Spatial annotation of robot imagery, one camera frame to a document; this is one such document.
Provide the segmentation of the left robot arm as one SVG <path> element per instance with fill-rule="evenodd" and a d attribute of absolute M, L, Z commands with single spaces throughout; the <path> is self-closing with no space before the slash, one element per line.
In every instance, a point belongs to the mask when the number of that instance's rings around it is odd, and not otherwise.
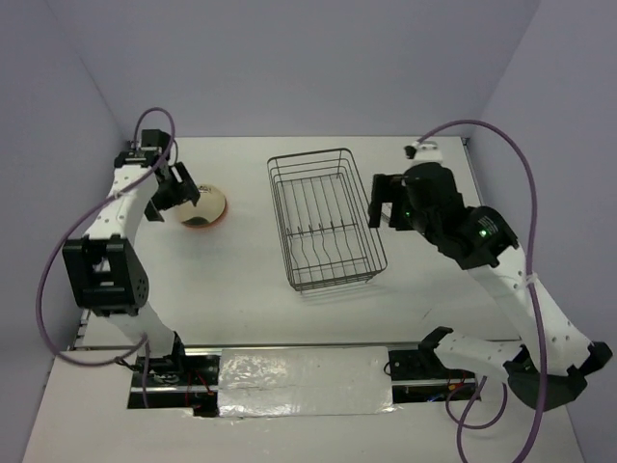
<path fill-rule="evenodd" d="M 62 254 L 77 305 L 116 326 L 129 340 L 148 340 L 138 354 L 151 380 L 178 384 L 188 375 L 184 345 L 151 307 L 147 272 L 134 249 L 142 220 L 160 222 L 175 206 L 196 204 L 200 192 L 182 163 L 171 165 L 170 134 L 145 129 L 139 144 L 114 160 L 111 201 Z"/>

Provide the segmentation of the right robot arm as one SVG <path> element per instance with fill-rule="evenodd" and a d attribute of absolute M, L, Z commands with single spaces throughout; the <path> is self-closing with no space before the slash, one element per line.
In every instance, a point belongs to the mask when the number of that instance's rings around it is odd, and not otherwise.
<path fill-rule="evenodd" d="M 541 282 L 526 274 L 524 250 L 504 218 L 488 206 L 465 204 L 449 169 L 428 162 L 403 174 L 374 175 L 369 227 L 379 227 L 384 204 L 391 206 L 391 228 L 418 232 L 454 260 L 492 297 L 520 337 L 488 341 L 440 326 L 418 347 L 426 375 L 461 369 L 492 377 L 530 408 L 543 395 L 542 408 L 549 411 L 578 398 L 587 376 L 611 359 L 608 345 L 583 335 Z"/>

